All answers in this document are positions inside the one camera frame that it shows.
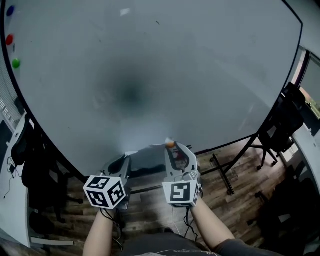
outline white desk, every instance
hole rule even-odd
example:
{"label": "white desk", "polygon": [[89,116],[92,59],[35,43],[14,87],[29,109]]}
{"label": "white desk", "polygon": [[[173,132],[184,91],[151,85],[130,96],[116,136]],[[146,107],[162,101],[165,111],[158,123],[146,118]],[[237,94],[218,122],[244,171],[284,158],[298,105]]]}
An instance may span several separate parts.
{"label": "white desk", "polygon": [[320,148],[317,146],[315,138],[312,137],[305,125],[298,129],[292,138],[301,151],[304,162],[312,172],[318,191],[320,191]]}
{"label": "white desk", "polygon": [[[11,149],[19,139],[25,125],[25,116],[21,118],[5,154],[0,175],[0,228],[22,245],[30,247],[28,230],[28,189],[23,185],[21,178],[17,175],[10,182],[12,175],[7,170],[7,159],[11,157]],[[24,165],[17,166],[16,170],[22,175]]]}

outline green magnet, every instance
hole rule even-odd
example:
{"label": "green magnet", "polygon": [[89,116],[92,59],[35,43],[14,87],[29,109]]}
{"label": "green magnet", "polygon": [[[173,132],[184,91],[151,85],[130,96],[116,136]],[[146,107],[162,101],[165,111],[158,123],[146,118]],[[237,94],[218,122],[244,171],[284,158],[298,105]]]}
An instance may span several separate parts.
{"label": "green magnet", "polygon": [[17,69],[20,67],[20,60],[18,58],[15,58],[13,61],[12,61],[12,67],[14,69]]}

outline red magnet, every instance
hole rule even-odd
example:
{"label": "red magnet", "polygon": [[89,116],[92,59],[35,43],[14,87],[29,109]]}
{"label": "red magnet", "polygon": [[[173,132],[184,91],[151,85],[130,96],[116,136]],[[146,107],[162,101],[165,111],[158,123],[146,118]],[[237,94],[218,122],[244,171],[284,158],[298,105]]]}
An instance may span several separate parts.
{"label": "red magnet", "polygon": [[10,34],[6,37],[5,44],[9,46],[12,44],[13,41],[14,41],[14,35]]}

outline desk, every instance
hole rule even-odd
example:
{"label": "desk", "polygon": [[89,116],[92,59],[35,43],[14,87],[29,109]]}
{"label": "desk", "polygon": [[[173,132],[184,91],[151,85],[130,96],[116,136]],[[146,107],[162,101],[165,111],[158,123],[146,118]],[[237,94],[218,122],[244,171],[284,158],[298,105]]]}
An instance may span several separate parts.
{"label": "desk", "polygon": [[292,135],[292,139],[301,151],[304,162],[312,172],[318,191],[320,191],[320,148],[317,146],[315,138],[303,125]]}
{"label": "desk", "polygon": [[11,173],[7,170],[7,159],[11,157],[11,149],[16,144],[25,126],[25,115],[26,114],[23,115],[13,133],[2,164],[0,174],[0,229],[17,242],[29,248],[32,244],[72,246],[74,245],[73,241],[48,240],[30,236],[28,222],[28,188],[23,185],[22,179],[19,177],[22,176],[24,164],[16,167],[19,175],[17,174],[15,178],[11,180],[10,192],[5,196],[9,191],[9,181],[12,178]]}

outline orange ball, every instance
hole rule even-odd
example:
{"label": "orange ball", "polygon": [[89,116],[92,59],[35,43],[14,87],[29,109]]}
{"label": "orange ball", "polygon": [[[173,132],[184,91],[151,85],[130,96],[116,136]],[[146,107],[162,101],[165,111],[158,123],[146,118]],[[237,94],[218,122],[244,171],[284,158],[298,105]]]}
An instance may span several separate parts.
{"label": "orange ball", "polygon": [[171,149],[171,148],[174,148],[175,147],[175,142],[174,141],[170,141],[166,144],[166,147]]}

